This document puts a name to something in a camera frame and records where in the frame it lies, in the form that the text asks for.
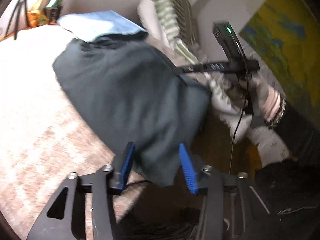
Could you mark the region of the gloved right hand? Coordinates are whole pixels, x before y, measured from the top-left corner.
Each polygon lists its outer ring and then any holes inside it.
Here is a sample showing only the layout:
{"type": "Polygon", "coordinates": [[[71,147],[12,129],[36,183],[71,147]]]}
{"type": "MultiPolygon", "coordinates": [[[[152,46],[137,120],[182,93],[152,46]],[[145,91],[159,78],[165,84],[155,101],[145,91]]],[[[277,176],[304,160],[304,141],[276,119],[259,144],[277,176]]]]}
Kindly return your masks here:
{"type": "MultiPolygon", "coordinates": [[[[239,83],[239,86],[233,85],[228,79],[222,82],[226,94],[232,104],[237,107],[241,107],[244,103],[248,104],[248,99],[245,101],[246,81],[240,80],[239,83]]],[[[250,94],[256,92],[258,106],[266,125],[270,128],[276,127],[284,113],[286,105],[283,102],[284,99],[281,98],[281,94],[259,74],[252,75],[252,79],[249,80],[248,92],[250,94]]]]}

